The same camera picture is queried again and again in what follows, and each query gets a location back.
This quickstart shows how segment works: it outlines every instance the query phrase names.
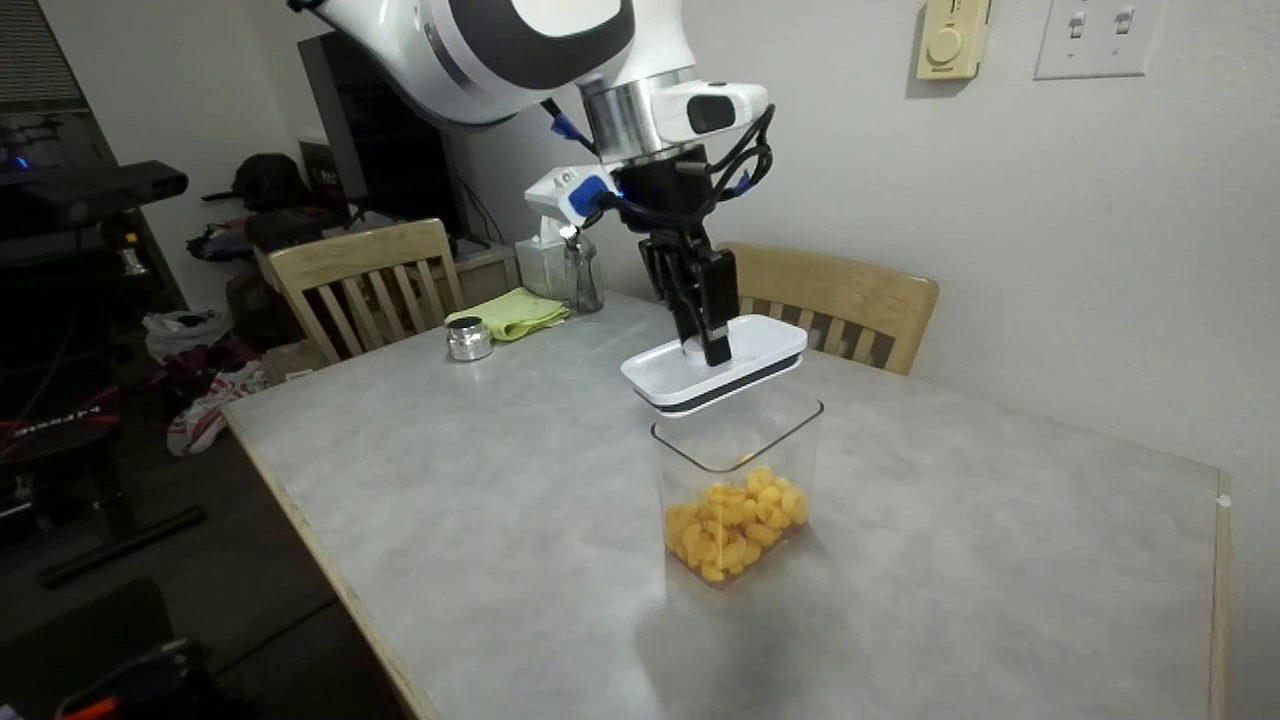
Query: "light switch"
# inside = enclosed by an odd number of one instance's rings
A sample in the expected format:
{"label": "light switch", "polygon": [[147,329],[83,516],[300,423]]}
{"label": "light switch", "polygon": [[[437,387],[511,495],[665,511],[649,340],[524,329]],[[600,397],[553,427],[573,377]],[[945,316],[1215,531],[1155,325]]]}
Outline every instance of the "light switch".
{"label": "light switch", "polygon": [[987,49],[987,0],[928,0],[918,78],[971,78]]}
{"label": "light switch", "polygon": [[1054,0],[1042,78],[1144,75],[1166,0]]}

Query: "yellow food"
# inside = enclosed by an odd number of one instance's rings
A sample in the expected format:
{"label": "yellow food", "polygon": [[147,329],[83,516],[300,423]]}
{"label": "yellow food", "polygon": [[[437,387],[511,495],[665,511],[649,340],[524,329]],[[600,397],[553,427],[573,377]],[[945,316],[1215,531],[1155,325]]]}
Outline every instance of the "yellow food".
{"label": "yellow food", "polygon": [[808,520],[804,490],[771,469],[668,507],[668,551],[709,585],[729,585]]}

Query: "chair back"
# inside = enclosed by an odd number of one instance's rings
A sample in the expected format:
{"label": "chair back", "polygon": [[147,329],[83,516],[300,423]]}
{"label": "chair back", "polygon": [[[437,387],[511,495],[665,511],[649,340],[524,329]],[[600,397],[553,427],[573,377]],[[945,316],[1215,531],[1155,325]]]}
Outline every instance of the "chair back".
{"label": "chair back", "polygon": [[430,330],[462,306],[439,220],[292,244],[269,258],[292,316],[330,363]]}
{"label": "chair back", "polygon": [[808,329],[812,348],[911,373],[936,279],[840,254],[729,244],[735,254],[742,310]]}

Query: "table top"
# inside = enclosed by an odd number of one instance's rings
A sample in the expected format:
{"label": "table top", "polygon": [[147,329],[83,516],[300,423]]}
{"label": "table top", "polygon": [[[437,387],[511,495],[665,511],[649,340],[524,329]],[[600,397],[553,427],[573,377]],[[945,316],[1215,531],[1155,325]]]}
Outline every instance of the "table top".
{"label": "table top", "polygon": [[417,714],[1222,714],[1215,469],[808,357],[812,531],[731,591],[659,551],[622,358],[657,305],[450,363],[444,330],[228,420]]}

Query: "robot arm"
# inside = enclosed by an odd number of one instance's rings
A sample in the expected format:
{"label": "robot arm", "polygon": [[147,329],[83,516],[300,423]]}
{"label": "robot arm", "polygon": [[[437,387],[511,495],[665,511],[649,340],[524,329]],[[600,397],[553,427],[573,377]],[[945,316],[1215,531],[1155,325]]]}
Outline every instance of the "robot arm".
{"label": "robot arm", "polygon": [[[358,36],[408,90],[450,123],[500,123],[511,112],[582,89],[596,159],[558,166],[528,203],[585,226],[615,208],[649,276],[700,358],[731,358],[731,254],[715,251],[703,216],[770,173],[770,90],[692,78],[682,0],[290,0]],[[748,126],[711,163],[703,134]]]}

